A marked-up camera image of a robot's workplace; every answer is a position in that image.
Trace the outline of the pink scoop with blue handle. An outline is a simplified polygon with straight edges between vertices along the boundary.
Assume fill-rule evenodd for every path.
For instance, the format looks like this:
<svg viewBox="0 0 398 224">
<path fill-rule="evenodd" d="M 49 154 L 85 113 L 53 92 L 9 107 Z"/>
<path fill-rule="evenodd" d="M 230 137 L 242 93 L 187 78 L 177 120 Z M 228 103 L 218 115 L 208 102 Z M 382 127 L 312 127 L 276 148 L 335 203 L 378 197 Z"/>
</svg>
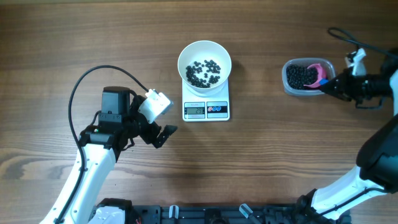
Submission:
<svg viewBox="0 0 398 224">
<path fill-rule="evenodd" d="M 304 81 L 305 88 L 316 89 L 326 82 L 328 82 L 326 70 L 320 63 L 314 63 L 307 67 Z"/>
</svg>

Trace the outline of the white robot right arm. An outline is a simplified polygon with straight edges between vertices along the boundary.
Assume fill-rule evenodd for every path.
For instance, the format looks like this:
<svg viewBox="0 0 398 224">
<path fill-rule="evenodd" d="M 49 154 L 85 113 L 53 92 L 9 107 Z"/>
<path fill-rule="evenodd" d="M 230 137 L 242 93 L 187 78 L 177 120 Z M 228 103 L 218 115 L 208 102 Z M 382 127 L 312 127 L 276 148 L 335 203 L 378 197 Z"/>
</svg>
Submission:
<svg viewBox="0 0 398 224">
<path fill-rule="evenodd" d="M 327 95 L 354 101 L 392 98 L 397 108 L 397 49 L 386 52 L 378 75 L 367 74 L 358 49 L 346 58 L 348 68 L 320 86 Z M 377 196 L 397 192 L 397 113 L 361 147 L 355 166 L 337 181 L 301 196 L 290 214 L 293 223 L 339 223 L 351 208 Z"/>
</svg>

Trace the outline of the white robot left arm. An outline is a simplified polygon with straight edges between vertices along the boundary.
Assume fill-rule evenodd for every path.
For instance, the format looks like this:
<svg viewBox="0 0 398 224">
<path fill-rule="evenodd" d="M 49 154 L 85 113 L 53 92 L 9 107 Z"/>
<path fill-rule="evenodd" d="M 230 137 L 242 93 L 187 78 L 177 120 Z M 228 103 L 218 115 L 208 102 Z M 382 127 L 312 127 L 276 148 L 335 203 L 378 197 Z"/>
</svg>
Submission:
<svg viewBox="0 0 398 224">
<path fill-rule="evenodd" d="M 95 201 L 120 153 L 134 145 L 134 138 L 160 148 L 177 130 L 155 123 L 172 105 L 162 93 L 148 93 L 135 96 L 125 110 L 101 110 L 98 124 L 81 132 L 72 171 L 42 223 L 140 223 L 129 200 L 111 198 L 99 205 Z"/>
</svg>

